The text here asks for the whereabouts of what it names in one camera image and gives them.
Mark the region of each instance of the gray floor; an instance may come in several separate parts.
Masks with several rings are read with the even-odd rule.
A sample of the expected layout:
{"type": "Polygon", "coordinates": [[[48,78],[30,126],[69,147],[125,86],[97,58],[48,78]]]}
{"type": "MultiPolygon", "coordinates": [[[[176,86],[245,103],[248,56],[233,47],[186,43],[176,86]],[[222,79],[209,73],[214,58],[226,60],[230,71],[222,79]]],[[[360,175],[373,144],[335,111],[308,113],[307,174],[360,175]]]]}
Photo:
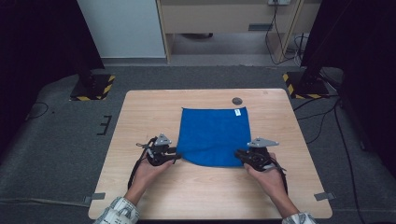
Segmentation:
{"type": "MultiPolygon", "coordinates": [[[[82,203],[84,196],[94,192],[116,122],[111,122],[105,136],[96,135],[103,130],[99,124],[106,121],[103,118],[105,115],[112,115],[113,120],[117,120],[123,96],[128,90],[286,89],[281,74],[300,68],[294,60],[273,64],[263,39],[264,35],[260,33],[214,35],[208,39],[178,35],[170,63],[136,61],[123,66],[108,64],[107,71],[116,75],[116,81],[108,99],[100,102],[67,100],[77,81],[76,76],[49,84],[37,99],[47,103],[49,111],[39,119],[26,122],[13,143],[8,160],[0,169],[0,197],[35,197],[82,203]]],[[[294,43],[290,44],[290,48],[296,48],[294,43]]],[[[327,68],[326,73],[341,80],[342,73],[337,69],[327,68]]],[[[332,108],[335,101],[334,97],[312,102],[297,110],[296,117],[325,112],[332,108]]],[[[290,99],[294,108],[305,102],[307,100],[290,99]]],[[[35,105],[32,114],[39,115],[45,109],[43,105],[35,105]]],[[[395,179],[381,165],[375,153],[360,149],[359,137],[345,111],[337,108],[337,113],[350,153],[354,178],[349,172],[346,150],[332,112],[323,120],[318,140],[308,144],[324,189],[336,196],[330,201],[332,218],[320,219],[319,222],[361,223],[353,183],[356,184],[356,199],[366,223],[396,220],[395,179]]],[[[306,141],[317,136],[321,118],[299,120],[306,141]]],[[[87,213],[88,208],[85,207],[2,204],[0,223],[90,223],[87,213]]]]}

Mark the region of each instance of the white wall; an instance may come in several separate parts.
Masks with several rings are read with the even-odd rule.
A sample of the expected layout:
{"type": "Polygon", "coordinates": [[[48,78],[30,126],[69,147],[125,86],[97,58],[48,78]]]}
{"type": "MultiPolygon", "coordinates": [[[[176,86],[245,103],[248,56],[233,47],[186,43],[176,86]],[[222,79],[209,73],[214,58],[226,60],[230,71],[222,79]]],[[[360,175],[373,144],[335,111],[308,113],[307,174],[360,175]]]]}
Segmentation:
{"type": "Polygon", "coordinates": [[[78,0],[102,58],[165,58],[155,0],[78,0]]]}

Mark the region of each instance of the table top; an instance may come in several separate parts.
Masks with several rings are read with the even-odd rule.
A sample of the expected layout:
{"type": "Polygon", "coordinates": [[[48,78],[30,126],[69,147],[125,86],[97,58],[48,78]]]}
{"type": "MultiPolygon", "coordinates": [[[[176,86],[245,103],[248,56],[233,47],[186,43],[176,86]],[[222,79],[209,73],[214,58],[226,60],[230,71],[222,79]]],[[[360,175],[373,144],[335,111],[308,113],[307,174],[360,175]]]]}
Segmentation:
{"type": "MultiPolygon", "coordinates": [[[[123,196],[129,176],[150,138],[164,133],[177,146],[182,107],[238,108],[248,112],[252,138],[279,142],[268,147],[284,167],[289,196],[300,211],[316,218],[332,216],[315,165],[304,141],[290,100],[281,89],[129,91],[111,140],[89,217],[98,218],[123,196]],[[242,100],[234,105],[233,98],[242,100]]],[[[141,219],[271,219],[280,218],[259,184],[241,168],[204,167],[178,160],[149,187],[137,209],[141,219]]]]}

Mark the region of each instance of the towel label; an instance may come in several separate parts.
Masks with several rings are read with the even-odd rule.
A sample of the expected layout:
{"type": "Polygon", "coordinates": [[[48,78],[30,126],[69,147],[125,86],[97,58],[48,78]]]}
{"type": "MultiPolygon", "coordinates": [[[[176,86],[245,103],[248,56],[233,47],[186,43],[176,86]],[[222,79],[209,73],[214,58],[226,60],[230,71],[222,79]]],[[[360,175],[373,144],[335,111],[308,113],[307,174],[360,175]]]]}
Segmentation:
{"type": "Polygon", "coordinates": [[[236,116],[241,116],[241,111],[239,111],[239,109],[235,109],[235,115],[236,116]]]}

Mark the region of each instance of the blue towel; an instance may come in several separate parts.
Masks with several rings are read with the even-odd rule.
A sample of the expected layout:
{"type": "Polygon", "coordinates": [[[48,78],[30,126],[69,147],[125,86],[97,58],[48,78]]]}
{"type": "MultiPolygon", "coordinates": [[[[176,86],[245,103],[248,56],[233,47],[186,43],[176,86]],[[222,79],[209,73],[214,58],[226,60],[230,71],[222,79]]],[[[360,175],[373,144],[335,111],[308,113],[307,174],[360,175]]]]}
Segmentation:
{"type": "Polygon", "coordinates": [[[242,162],[233,154],[248,149],[251,141],[248,111],[183,108],[177,153],[197,165],[235,167],[242,162]]]}

